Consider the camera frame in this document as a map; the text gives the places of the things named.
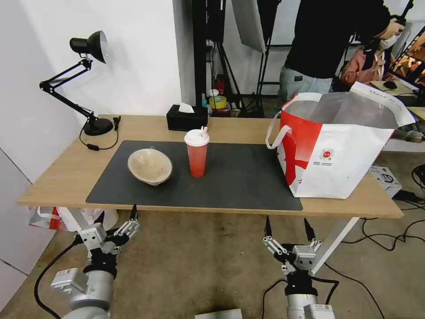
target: lamp base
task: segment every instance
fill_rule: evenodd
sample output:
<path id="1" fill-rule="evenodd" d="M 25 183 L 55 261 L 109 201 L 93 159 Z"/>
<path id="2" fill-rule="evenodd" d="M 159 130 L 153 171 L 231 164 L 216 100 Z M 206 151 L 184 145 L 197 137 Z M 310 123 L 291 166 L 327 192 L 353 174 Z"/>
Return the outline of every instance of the lamp base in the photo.
<path id="1" fill-rule="evenodd" d="M 89 120 L 84 125 L 84 133 L 89 136 L 97 136 L 108 133 L 114 128 L 112 122 L 108 119 L 96 119 L 94 121 Z"/>

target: white bag handle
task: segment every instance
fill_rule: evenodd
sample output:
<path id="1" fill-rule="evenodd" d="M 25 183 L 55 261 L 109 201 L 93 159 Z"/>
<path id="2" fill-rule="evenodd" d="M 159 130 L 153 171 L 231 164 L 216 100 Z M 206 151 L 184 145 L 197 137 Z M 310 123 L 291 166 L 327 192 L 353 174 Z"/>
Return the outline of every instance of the white bag handle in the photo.
<path id="1" fill-rule="evenodd" d="M 270 144 L 269 144 L 270 134 L 271 134 L 271 131 L 273 130 L 274 123 L 276 122 L 276 119 L 278 118 L 278 115 L 280 113 L 282 113 L 282 112 L 278 112 L 274 116 L 274 118 L 270 122 L 269 128 L 267 129 L 266 146 L 267 146 L 268 149 L 274 149 L 274 148 L 276 148 L 280 144 L 280 142 L 282 142 L 283 138 L 285 137 L 285 134 L 288 133 L 288 132 L 289 133 L 292 132 L 292 129 L 288 125 L 283 126 L 280 129 L 279 134 L 276 136 L 276 139 L 274 140 L 273 144 L 270 146 Z"/>
<path id="2" fill-rule="evenodd" d="M 42 218 L 50 218 L 50 219 L 57 219 L 60 220 L 61 218 L 57 215 L 53 215 L 53 214 L 46 214 L 46 213 L 42 213 L 41 212 L 41 206 L 37 207 L 37 214 L 42 217 Z"/>

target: white box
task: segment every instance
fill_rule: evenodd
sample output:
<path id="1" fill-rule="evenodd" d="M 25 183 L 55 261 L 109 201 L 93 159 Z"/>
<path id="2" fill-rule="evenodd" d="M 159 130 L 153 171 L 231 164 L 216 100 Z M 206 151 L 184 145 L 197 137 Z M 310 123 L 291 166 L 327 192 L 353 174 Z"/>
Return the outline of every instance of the white box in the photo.
<path id="1" fill-rule="evenodd" d="M 240 309 L 210 312 L 207 314 L 196 315 L 195 319 L 242 319 Z"/>
<path id="2" fill-rule="evenodd" d="M 391 198 L 402 188 L 398 180 L 387 167 L 371 166 L 369 172 L 378 180 L 378 183 Z"/>

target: printed logo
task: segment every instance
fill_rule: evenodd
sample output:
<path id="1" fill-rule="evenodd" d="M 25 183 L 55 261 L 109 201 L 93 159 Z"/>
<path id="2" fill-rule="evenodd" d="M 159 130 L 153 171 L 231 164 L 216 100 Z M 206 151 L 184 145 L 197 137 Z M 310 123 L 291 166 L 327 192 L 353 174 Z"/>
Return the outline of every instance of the printed logo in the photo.
<path id="1" fill-rule="evenodd" d="M 322 150 L 322 153 L 320 154 L 319 157 L 320 157 L 321 160 L 328 160 L 328 161 L 332 160 L 333 149 L 326 148 L 326 149 Z"/>
<path id="2" fill-rule="evenodd" d="M 386 183 L 392 183 L 394 181 L 394 178 L 392 178 L 388 174 L 381 174 L 381 177 Z"/>

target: face mask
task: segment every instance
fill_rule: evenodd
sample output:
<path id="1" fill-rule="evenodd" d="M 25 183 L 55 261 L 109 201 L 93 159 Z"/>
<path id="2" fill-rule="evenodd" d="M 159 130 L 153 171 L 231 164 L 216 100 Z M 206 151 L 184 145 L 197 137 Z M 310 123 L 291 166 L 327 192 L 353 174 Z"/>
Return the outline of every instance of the face mask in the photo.
<path id="1" fill-rule="evenodd" d="M 379 48 L 381 50 L 386 50 L 386 49 L 392 47 L 397 42 L 399 37 L 400 37 L 400 35 L 393 35 L 388 40 L 381 40 L 379 42 Z"/>

